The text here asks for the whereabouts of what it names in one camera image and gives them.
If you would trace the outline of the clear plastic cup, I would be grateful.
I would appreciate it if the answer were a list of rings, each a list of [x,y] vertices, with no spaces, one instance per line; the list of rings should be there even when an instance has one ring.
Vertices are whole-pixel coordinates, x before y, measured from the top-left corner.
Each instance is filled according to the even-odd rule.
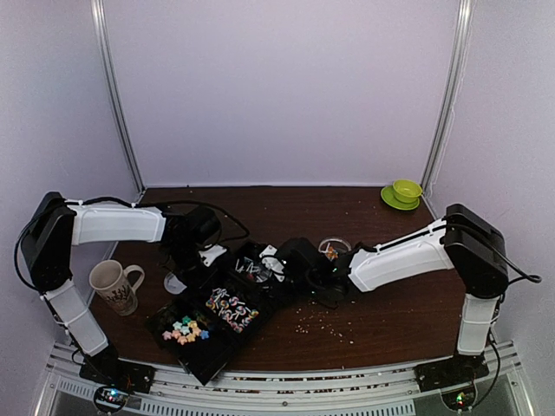
[[[320,241],[317,250],[324,254],[330,261],[336,260],[340,255],[352,250],[351,244],[340,237],[326,237]]]

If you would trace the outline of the black three-compartment candy tray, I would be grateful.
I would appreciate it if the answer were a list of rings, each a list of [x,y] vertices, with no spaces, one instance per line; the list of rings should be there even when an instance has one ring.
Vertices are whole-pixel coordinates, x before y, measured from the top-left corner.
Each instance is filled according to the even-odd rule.
[[[203,386],[289,305],[273,303],[245,275],[267,245],[247,242],[237,254],[226,253],[202,287],[184,290],[146,321],[159,348]]]

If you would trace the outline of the metal scoop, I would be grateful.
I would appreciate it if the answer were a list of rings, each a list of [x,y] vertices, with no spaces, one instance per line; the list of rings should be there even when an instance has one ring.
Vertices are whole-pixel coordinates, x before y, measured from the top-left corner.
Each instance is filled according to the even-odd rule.
[[[248,263],[245,266],[245,275],[255,283],[263,283],[269,280],[273,273],[261,263]]]

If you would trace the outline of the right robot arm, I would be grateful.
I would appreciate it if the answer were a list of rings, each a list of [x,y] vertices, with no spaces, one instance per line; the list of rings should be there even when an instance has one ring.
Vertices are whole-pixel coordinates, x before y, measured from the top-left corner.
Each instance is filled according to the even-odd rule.
[[[329,258],[305,238],[292,238],[279,248],[267,246],[257,257],[279,283],[309,293],[333,307],[354,286],[370,292],[381,286],[438,270],[455,270],[466,294],[456,355],[444,373],[460,383],[478,367],[496,310],[507,289],[518,281],[540,283],[541,276],[524,272],[506,256],[502,233],[462,204],[428,226],[385,244],[357,244]]]

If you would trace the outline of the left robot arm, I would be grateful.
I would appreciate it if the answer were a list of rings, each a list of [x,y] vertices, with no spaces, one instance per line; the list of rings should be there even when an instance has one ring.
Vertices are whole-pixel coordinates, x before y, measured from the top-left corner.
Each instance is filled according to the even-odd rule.
[[[189,284],[227,251],[211,241],[221,230],[214,206],[193,206],[182,213],[172,202],[142,205],[113,197],[83,201],[49,192],[16,240],[13,260],[24,261],[29,273],[23,283],[42,297],[84,355],[93,357],[90,368],[107,385],[119,383],[125,368],[108,353],[110,342],[75,287],[71,250],[104,242],[159,244]]]

